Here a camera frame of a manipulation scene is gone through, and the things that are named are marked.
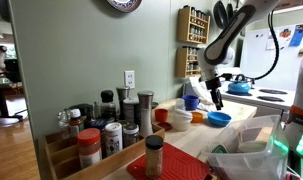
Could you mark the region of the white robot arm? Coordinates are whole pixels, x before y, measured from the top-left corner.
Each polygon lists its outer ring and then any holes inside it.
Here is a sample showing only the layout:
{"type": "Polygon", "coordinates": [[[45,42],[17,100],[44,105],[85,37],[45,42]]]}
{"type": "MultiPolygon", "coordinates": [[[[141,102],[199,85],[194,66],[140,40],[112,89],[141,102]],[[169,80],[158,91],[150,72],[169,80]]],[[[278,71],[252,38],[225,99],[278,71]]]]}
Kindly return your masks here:
{"type": "MultiPolygon", "coordinates": [[[[231,42],[248,24],[261,20],[275,9],[281,0],[246,0],[235,13],[218,37],[206,48],[200,50],[199,65],[201,78],[210,91],[216,108],[223,107],[221,86],[216,66],[226,64],[227,50],[231,42]]],[[[289,141],[289,147],[297,155],[303,157],[303,61],[298,76],[294,103],[290,108],[289,118],[284,130],[289,141]]]]}

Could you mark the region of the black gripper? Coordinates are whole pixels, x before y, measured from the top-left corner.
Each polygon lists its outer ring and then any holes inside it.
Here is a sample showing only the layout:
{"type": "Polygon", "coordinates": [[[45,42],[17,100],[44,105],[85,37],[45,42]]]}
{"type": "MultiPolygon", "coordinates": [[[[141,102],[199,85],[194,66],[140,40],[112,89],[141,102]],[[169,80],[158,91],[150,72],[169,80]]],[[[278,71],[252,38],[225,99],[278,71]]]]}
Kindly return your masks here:
{"type": "Polygon", "coordinates": [[[217,110],[221,110],[223,107],[222,96],[219,88],[221,87],[221,82],[218,77],[208,80],[205,82],[207,89],[210,91],[213,103],[217,110]]]}

